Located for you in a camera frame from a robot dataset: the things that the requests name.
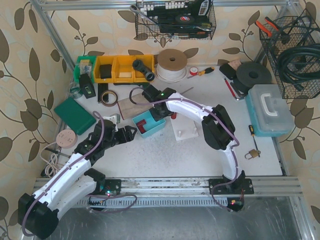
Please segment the black green device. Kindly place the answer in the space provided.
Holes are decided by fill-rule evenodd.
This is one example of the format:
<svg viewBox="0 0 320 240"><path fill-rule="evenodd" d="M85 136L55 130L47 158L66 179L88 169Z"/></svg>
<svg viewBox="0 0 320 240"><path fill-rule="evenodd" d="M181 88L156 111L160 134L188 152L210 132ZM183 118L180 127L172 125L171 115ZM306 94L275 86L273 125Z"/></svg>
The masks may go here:
<svg viewBox="0 0 320 240"><path fill-rule="evenodd" d="M96 96L93 82L87 73L81 74L78 82L80 90L87 99L94 98Z"/></svg>

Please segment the glass jar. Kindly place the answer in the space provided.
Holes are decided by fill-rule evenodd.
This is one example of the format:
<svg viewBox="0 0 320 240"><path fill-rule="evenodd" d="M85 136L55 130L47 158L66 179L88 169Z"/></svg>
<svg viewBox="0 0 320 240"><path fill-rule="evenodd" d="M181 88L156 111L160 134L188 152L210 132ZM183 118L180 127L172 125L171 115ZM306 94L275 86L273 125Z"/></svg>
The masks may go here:
<svg viewBox="0 0 320 240"><path fill-rule="evenodd" d="M83 95L80 85L77 82L72 82L69 85L69 96L73 99L79 99Z"/></svg>

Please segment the black box in bin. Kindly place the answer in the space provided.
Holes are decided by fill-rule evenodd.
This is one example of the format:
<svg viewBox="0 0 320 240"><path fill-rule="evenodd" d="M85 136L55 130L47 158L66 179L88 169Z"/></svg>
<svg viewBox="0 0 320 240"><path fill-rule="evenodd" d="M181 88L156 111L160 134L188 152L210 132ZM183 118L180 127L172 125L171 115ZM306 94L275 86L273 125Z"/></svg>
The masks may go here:
<svg viewBox="0 0 320 240"><path fill-rule="evenodd" d="M111 79L112 78L112 65L102 64L99 67L99 73L101 79Z"/></svg>

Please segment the orange handled pliers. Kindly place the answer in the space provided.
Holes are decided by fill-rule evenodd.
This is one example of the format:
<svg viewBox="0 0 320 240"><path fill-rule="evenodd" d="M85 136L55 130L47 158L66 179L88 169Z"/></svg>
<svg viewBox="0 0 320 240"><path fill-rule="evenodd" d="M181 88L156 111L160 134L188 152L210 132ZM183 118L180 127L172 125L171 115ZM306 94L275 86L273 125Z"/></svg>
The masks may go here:
<svg viewBox="0 0 320 240"><path fill-rule="evenodd" d="M267 37L271 38L273 33L271 30L268 29L268 27L271 27L274 31L278 32L280 30L280 27L271 20L268 16L264 18L266 24L262 24L260 21L256 20L254 24L262 31L264 32Z"/></svg>

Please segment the green storage bin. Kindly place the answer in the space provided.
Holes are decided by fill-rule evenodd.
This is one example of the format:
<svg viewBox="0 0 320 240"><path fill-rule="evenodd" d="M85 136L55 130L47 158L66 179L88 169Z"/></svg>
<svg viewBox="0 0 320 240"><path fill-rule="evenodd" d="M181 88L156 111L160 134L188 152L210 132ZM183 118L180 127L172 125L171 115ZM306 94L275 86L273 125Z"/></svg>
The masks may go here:
<svg viewBox="0 0 320 240"><path fill-rule="evenodd" d="M96 56L78 56L73 71L73 79L76 83L83 74L87 74L94 83L94 67L96 63Z"/></svg>

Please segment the red spring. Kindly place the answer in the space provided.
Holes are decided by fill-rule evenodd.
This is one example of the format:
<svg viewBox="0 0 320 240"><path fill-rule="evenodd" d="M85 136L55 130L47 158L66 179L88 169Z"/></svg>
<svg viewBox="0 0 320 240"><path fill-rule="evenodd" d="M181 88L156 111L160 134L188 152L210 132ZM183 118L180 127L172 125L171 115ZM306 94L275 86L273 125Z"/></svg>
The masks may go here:
<svg viewBox="0 0 320 240"><path fill-rule="evenodd" d="M140 125L140 126L138 127L138 129L139 129L139 131L140 131L142 134L144 134L144 133L146 132L145 128L144 128L142 125Z"/></svg>
<svg viewBox="0 0 320 240"><path fill-rule="evenodd" d="M146 120L145 120L145 119L142 119L142 120L138 121L138 122L136 123L136 125L137 125L137 126L143 126L143 125L145 125L146 123L147 123Z"/></svg>
<svg viewBox="0 0 320 240"><path fill-rule="evenodd" d="M172 120L175 120L176 117L177 117L177 113L176 113L176 112L170 116L170 118L171 118Z"/></svg>

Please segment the brass padlock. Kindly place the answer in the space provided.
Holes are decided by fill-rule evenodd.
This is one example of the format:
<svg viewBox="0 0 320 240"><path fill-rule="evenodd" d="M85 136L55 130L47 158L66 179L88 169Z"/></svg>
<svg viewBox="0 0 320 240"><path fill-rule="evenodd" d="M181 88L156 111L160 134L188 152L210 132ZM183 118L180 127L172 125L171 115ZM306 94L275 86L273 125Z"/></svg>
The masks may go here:
<svg viewBox="0 0 320 240"><path fill-rule="evenodd" d="M256 157L260 157L260 151L256 150L256 149L252 149L250 150L247 154L245 154L245 159L250 160L250 159L254 159Z"/></svg>

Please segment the black pipe fitting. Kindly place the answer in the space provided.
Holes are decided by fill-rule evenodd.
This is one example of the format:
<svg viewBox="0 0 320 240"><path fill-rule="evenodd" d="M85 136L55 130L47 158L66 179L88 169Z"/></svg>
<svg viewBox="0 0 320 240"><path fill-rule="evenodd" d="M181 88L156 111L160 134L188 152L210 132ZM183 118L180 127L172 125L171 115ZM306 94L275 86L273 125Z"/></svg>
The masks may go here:
<svg viewBox="0 0 320 240"><path fill-rule="evenodd" d="M143 63L142 60L140 60L140 59L134 60L132 63L132 67L135 71L142 73L148 82L151 82L155 79L155 74L152 72L152 70L150 68L148 68Z"/></svg>

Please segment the red handled hex key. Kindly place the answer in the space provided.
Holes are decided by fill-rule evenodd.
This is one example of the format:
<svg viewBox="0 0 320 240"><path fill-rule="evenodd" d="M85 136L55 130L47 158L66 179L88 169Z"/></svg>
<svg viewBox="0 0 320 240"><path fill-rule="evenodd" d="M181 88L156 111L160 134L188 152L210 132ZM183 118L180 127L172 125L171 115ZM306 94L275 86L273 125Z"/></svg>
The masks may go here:
<svg viewBox="0 0 320 240"><path fill-rule="evenodd" d="M243 100L243 99L244 99L244 98L238 99L238 95L236 94L236 92L233 90L233 88L232 88L231 85L230 85L231 82L229 82L225 77L223 77L223 80L224 80L226 86L228 87L228 89L229 89L232 97L233 97L236 101L240 101L240 100Z"/></svg>

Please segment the orange black small screwdriver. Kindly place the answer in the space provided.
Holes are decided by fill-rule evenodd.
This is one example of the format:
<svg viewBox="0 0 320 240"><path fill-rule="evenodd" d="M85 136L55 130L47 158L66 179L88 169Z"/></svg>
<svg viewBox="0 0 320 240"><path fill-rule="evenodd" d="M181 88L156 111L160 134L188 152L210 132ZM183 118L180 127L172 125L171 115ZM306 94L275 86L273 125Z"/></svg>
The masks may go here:
<svg viewBox="0 0 320 240"><path fill-rule="evenodd" d="M190 87L187 90L183 91L181 94L184 95L185 93L189 92L190 90L192 90L194 87Z"/></svg>

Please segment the dark steel hex key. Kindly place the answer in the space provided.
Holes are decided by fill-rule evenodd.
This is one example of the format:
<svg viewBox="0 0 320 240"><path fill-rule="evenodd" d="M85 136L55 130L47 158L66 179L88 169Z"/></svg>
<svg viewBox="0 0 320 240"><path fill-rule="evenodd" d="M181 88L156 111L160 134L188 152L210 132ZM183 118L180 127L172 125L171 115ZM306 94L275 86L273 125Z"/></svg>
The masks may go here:
<svg viewBox="0 0 320 240"><path fill-rule="evenodd" d="M233 90L235 91L235 93L237 94L239 100L240 100L240 99L243 99L243 98L245 98L245 97L247 96L245 93L241 93L241 92L237 89L237 87L234 85L233 82L231 82L230 85L231 85L231 87L233 88Z"/></svg>

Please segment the black yellow precision screwdriver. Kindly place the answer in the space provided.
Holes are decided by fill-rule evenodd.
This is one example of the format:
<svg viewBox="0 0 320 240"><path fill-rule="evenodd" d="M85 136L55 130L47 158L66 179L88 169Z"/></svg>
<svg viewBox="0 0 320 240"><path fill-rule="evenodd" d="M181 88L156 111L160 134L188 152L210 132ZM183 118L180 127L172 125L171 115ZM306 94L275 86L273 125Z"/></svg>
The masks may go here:
<svg viewBox="0 0 320 240"><path fill-rule="evenodd" d="M260 156L260 150L258 149L258 145L257 145L256 139L255 139L254 128L253 128L252 125L249 125L248 128L249 128L250 134L251 134L251 136L252 136L252 138L253 138L254 146L255 146L255 149L256 149L256 151L257 151L257 153L258 153L258 157L260 158L260 157L261 157L261 156Z"/></svg>

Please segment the beige work glove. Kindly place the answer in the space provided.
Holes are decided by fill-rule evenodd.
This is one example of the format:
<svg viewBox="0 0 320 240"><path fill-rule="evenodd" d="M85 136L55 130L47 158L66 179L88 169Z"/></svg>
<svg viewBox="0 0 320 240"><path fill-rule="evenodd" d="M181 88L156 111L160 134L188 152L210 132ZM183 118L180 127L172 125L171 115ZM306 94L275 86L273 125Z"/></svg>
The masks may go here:
<svg viewBox="0 0 320 240"><path fill-rule="evenodd" d="M136 103L148 103L141 93L132 96ZM123 120L134 118L152 108L152 105L136 105L133 104L129 98L118 101L118 108Z"/></svg>

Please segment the white peg base plate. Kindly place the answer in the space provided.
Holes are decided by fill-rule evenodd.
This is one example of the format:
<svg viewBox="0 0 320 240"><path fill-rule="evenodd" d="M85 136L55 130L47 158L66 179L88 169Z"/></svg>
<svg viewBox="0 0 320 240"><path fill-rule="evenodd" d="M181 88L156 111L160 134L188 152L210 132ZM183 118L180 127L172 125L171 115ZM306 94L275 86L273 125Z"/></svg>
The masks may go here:
<svg viewBox="0 0 320 240"><path fill-rule="evenodd" d="M183 141L199 136L195 122L192 119L177 113L175 119L170 118L170 121L176 141Z"/></svg>

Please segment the yellow storage bins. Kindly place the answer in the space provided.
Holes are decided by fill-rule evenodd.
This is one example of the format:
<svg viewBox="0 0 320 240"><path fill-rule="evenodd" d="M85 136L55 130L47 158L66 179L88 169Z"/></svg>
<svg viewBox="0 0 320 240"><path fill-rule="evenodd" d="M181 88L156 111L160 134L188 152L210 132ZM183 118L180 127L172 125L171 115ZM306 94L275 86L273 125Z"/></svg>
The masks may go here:
<svg viewBox="0 0 320 240"><path fill-rule="evenodd" d="M155 58L152 54L147 55L103 55L96 57L95 66L93 70L93 79L98 84L148 84L149 81L145 76L134 70L133 61L142 60L143 63L155 72ZM100 65L111 64L112 70L111 78L101 79Z"/></svg>

